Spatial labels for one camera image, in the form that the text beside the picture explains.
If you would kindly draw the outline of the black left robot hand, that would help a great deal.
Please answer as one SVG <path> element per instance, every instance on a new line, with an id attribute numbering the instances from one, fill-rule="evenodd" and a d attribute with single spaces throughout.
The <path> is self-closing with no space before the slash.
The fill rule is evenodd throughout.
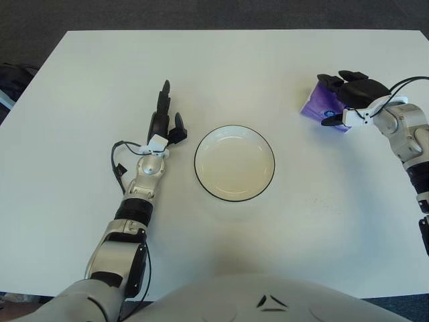
<path id="1" fill-rule="evenodd" d="M 162 138 L 167 139 L 169 146 L 171 144 L 178 144 L 188 137 L 187 129 L 184 127 L 184 122 L 179 112 L 175 114 L 175 127 L 169 130 L 170 103 L 170 82 L 169 80 L 165 80 L 162 90 L 158 95 L 156 111 L 152 114 L 151 117 L 147 142 L 149 142 L 155 135 L 159 135 Z"/>

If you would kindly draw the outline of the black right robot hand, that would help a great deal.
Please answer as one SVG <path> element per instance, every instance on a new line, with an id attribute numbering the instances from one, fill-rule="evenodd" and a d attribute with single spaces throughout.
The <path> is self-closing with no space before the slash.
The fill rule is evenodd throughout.
<path id="1" fill-rule="evenodd" d="M 318 84 L 334 94 L 345 109 L 355 114 L 362 124 L 368 124 L 370 113 L 362 112 L 372 102 L 391 95 L 391 91 L 380 82 L 361 72 L 340 70 L 340 76 L 318 74 Z"/>

